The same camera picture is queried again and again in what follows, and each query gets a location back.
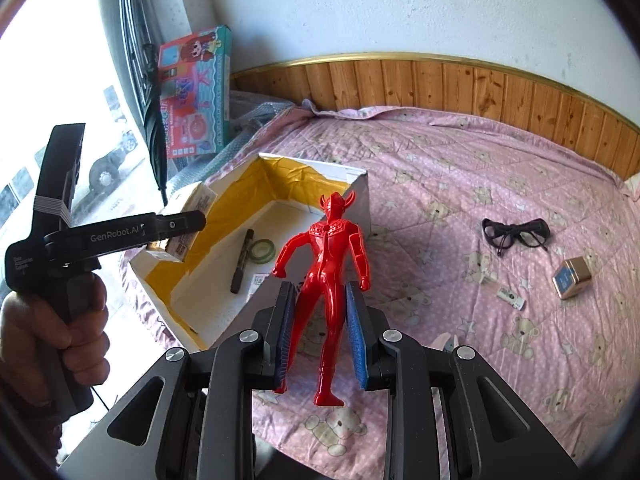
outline eyeglasses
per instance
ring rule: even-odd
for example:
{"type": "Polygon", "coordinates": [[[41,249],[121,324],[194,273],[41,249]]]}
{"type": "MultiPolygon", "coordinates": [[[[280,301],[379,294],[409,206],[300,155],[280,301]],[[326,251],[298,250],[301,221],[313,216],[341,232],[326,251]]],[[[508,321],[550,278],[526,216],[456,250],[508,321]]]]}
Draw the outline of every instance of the eyeglasses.
{"type": "Polygon", "coordinates": [[[498,249],[498,256],[502,256],[516,240],[527,247],[542,247],[548,251],[545,244],[551,238],[549,226],[542,218],[519,225],[505,225],[485,218],[482,220],[482,232],[487,243],[498,249]]]}

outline wooden headboard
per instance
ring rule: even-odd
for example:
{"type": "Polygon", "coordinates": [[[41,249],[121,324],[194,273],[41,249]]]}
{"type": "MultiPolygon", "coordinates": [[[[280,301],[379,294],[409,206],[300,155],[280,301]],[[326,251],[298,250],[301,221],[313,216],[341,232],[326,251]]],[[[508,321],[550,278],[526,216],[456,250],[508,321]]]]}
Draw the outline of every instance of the wooden headboard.
{"type": "Polygon", "coordinates": [[[480,60],[370,52],[300,59],[232,75],[231,88],[322,110],[417,106],[487,117],[543,136],[611,168],[640,171],[640,128],[555,81],[480,60]]]}

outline small tin can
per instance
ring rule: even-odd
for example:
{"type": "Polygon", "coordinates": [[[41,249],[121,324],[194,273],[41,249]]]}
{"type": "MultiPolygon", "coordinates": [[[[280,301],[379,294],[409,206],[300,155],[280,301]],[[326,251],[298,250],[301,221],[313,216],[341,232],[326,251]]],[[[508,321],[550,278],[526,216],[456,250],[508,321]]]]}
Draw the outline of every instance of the small tin can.
{"type": "Polygon", "coordinates": [[[552,281],[560,299],[566,300],[591,283],[591,271],[582,256],[569,258],[562,261],[552,281]]]}

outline green tape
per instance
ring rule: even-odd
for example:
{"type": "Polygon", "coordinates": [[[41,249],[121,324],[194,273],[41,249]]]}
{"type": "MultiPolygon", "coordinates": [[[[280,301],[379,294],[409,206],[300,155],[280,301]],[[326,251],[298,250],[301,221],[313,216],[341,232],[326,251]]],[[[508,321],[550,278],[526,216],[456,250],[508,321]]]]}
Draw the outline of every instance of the green tape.
{"type": "Polygon", "coordinates": [[[248,256],[254,264],[266,264],[273,260],[275,255],[276,246],[271,240],[267,240],[267,238],[256,240],[249,246],[248,256]]]}

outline pink bedsheet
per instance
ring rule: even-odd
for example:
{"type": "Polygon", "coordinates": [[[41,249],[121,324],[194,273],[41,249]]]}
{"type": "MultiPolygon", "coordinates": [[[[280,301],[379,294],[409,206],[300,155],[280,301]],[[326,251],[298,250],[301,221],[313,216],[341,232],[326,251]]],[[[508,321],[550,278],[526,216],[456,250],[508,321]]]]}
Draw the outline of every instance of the pink bedsheet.
{"type": "MultiPolygon", "coordinates": [[[[341,116],[292,108],[223,171],[256,151],[368,170],[374,224],[367,241],[374,283],[369,304],[424,345],[451,333],[476,348],[576,460],[602,436],[640,370],[637,190],[533,134],[416,108],[341,116]],[[515,244],[498,258],[482,238],[483,218],[544,218],[554,234],[549,251],[515,244]],[[551,275],[562,259],[579,255],[588,260],[593,286],[562,302],[551,275]],[[494,288],[481,285],[483,273],[523,297],[524,310],[513,310],[494,288]]],[[[122,273],[143,321],[156,339],[172,345],[126,258],[122,273]]],[[[332,478],[381,478],[386,394],[358,389],[346,334],[334,392],[347,406],[312,403],[322,310],[316,308],[303,337],[289,391],[254,392],[254,432],[332,478]]]]}

